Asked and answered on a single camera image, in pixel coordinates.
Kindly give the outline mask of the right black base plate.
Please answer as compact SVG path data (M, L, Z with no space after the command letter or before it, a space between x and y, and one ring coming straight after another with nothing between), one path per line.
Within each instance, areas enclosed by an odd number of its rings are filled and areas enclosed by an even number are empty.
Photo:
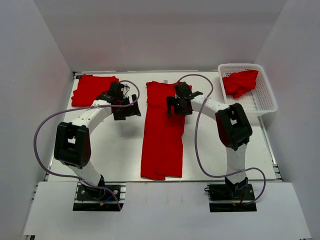
M253 187L249 184L235 196L225 184L209 184L204 188L208 195L211 213L256 212L256 203L248 204L255 199Z

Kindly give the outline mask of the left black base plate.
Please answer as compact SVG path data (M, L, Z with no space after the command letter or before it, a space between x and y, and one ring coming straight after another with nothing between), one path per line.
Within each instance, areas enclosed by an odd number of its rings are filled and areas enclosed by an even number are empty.
M122 208L125 202L126 184L106 184L117 198ZM73 209L74 212L119 212L119 206L113 195L107 190L95 189L78 183L76 187Z

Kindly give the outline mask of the folded red t shirt stack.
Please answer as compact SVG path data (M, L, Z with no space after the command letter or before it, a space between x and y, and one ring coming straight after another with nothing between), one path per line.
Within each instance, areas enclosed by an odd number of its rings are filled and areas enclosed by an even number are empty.
M84 74L73 91L71 98L72 107L89 107L96 97L110 89L112 82L119 82L115 76L92 76Z

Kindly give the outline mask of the white plastic basket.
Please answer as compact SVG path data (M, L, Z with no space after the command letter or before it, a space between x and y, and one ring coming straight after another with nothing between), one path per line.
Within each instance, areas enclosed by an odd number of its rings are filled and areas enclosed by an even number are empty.
M223 99L226 104L241 104L245 113L249 117L260 117L268 113L274 113L278 110L278 105L269 80L264 69L260 65L254 63L224 63L220 64L217 67L217 70ZM258 71L255 89L247 92L239 98L233 98L231 95L227 95L223 78L228 77L233 73L249 70Z

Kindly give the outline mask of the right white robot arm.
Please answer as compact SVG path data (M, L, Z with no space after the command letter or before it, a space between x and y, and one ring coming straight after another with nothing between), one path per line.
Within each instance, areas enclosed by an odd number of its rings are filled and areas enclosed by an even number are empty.
M236 200L243 195L248 185L248 177L245 171L245 157L252 127L241 104L228 105L209 97L203 97L203 93L192 92L185 82L174 85L175 96L168 96L167 114L179 116L191 115L198 112L195 131L194 149L198 165L202 172L210 178L224 178L226 195ZM216 121L218 136L226 148L227 171L224 175L212 175L205 171L201 164L198 150L198 128L201 114Z

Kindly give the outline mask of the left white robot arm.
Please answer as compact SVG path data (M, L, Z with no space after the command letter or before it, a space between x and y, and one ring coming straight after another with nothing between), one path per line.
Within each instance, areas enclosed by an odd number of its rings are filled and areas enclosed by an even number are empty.
M128 96L130 87L127 80L112 82L107 91L98 95L91 108L70 122L61 122L57 126L54 158L69 167L76 177L88 186L88 193L99 200L105 196L104 177L91 164L90 135L95 128L109 116L115 121L124 121L127 117L141 116L139 94Z

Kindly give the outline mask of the red t shirt in basket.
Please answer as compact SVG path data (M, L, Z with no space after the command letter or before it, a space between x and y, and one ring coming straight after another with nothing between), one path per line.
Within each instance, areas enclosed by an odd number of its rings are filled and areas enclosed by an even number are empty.
M222 78L226 95L238 99L254 90L257 85L258 70L245 70L234 72Z

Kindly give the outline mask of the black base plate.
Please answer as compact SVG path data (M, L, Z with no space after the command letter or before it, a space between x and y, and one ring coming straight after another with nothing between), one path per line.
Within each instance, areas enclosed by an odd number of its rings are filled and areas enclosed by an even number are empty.
M126 184L106 184L117 198L122 208L125 202ZM113 195L107 190L95 189L78 183L76 187L73 209L74 212L119 212L119 206Z
M255 199L253 187L249 184L235 196L225 184L209 184L204 188L208 195L211 213L256 212L256 203L248 204Z

